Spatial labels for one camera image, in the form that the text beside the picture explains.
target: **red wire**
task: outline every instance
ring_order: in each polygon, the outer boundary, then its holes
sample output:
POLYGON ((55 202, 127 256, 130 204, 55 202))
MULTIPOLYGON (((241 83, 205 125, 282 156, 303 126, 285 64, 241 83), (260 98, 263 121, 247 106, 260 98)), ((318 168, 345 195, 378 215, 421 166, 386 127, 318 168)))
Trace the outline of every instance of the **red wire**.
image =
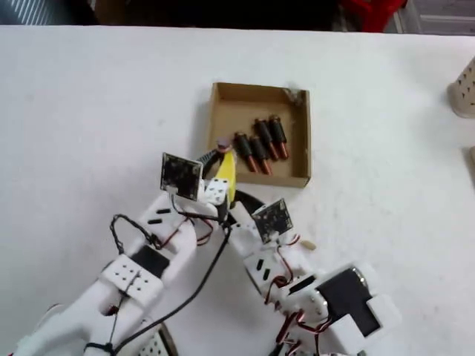
POLYGON ((296 244, 299 240, 300 240, 300 235, 295 234, 292 241, 290 243, 287 243, 287 246, 292 246, 292 245, 296 244))
POLYGON ((213 233, 213 225, 206 219, 201 219, 207 226, 210 228, 210 231, 207 234, 204 234, 202 237, 197 238, 197 244, 198 246, 203 246, 208 243, 210 236, 213 233))
POLYGON ((289 284, 284 276, 275 276, 272 282, 270 283, 269 290, 267 291, 266 299, 264 301, 264 304, 269 304, 269 299, 270 299, 270 291, 272 289, 273 285, 276 285, 278 288, 282 288, 289 284))
POLYGON ((170 242, 170 240, 173 238, 173 236, 175 236, 175 235, 177 234, 177 232, 180 230, 180 226, 183 225, 183 223, 184 223, 185 221, 187 221, 187 220, 188 220, 188 218, 184 219, 184 221, 182 221, 182 222, 178 225, 178 227, 175 229, 175 231, 173 231, 173 232, 171 233, 171 235, 167 237, 167 239, 165 240, 165 242, 161 245, 162 248, 165 247, 166 244, 170 242))
POLYGON ((300 345, 302 344, 302 342, 300 340, 298 340, 296 343, 294 343, 289 351, 286 352, 285 356, 291 356, 293 354, 295 354, 297 352, 297 350, 300 348, 300 345))
POLYGON ((297 316, 297 313, 291 313, 291 315, 287 315, 285 317, 284 324, 282 324, 281 330, 277 334, 277 337, 275 338, 275 342, 280 345, 283 343, 285 337, 287 336, 289 332, 290 325, 292 324, 292 321, 295 319, 297 316))
POLYGON ((294 272, 292 272, 292 269, 290 268, 289 266, 289 263, 287 263, 286 259, 284 258, 284 256, 282 256, 281 252, 279 251, 279 248, 281 248, 281 246, 278 246, 277 247, 277 253, 279 254, 279 256, 281 257, 282 259, 282 262, 284 262, 284 265, 286 266, 287 270, 289 271, 289 274, 290 274, 290 278, 289 280, 287 281, 287 284, 289 284, 290 282, 292 282, 294 280, 294 272))
POLYGON ((300 309, 297 313, 297 316, 295 317, 295 321, 297 325, 303 330, 311 332, 314 335, 321 334, 328 328, 328 326, 330 326, 330 322, 331 322, 330 316, 328 317, 327 321, 325 321, 322 324, 317 325, 315 328, 312 328, 311 326, 308 326, 303 322, 304 316, 305 316, 304 311, 300 309))

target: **white table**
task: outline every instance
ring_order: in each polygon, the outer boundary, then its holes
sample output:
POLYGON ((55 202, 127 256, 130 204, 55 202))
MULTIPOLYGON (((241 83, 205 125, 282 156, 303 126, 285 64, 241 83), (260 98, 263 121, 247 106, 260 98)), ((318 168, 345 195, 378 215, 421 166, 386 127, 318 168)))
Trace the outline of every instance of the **white table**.
MULTIPOLYGON (((475 193, 462 152, 475 120, 452 113, 445 88, 475 38, 2 27, 0 46, 0 353, 114 258, 112 215, 153 200, 163 151, 201 152, 211 85, 226 81, 310 90, 309 185, 241 188, 285 197, 320 267, 377 268, 404 324, 368 354, 473 354, 475 193)), ((194 291, 218 243, 157 315, 194 291)), ((280 324, 231 251, 168 323, 185 356, 267 356, 280 324)))

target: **white cylinder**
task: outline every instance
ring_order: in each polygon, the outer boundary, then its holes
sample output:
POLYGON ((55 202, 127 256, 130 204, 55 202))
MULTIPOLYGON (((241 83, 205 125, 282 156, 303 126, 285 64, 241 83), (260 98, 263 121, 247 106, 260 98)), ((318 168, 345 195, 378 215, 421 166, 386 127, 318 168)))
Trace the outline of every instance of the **white cylinder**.
POLYGON ((448 98, 454 113, 461 117, 475 118, 475 58, 448 86, 448 98))

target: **cardboard box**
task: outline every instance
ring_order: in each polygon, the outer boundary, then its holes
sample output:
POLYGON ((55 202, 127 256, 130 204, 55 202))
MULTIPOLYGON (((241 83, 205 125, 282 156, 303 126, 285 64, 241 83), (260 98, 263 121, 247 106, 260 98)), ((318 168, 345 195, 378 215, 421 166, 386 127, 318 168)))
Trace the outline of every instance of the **cardboard box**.
POLYGON ((233 139, 241 131, 255 134, 256 118, 268 119, 279 115, 287 138, 289 159, 269 160, 273 175, 252 173, 246 163, 237 162, 237 181, 304 187, 312 176, 310 139, 310 99, 307 90, 294 91, 287 88, 214 83, 211 97, 208 130, 208 149, 216 148, 220 137, 233 139))

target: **circuit board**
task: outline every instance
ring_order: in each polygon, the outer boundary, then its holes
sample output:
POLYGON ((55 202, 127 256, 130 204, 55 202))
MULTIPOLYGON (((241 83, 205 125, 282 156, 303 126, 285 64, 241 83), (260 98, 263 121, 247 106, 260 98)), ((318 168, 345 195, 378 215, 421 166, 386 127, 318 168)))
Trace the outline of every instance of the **circuit board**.
POLYGON ((252 215, 263 243, 268 243, 273 233, 282 235, 293 227, 284 199, 256 211, 252 215))
POLYGON ((202 172, 201 162, 163 154, 160 189, 172 187, 176 195, 196 201, 202 172))

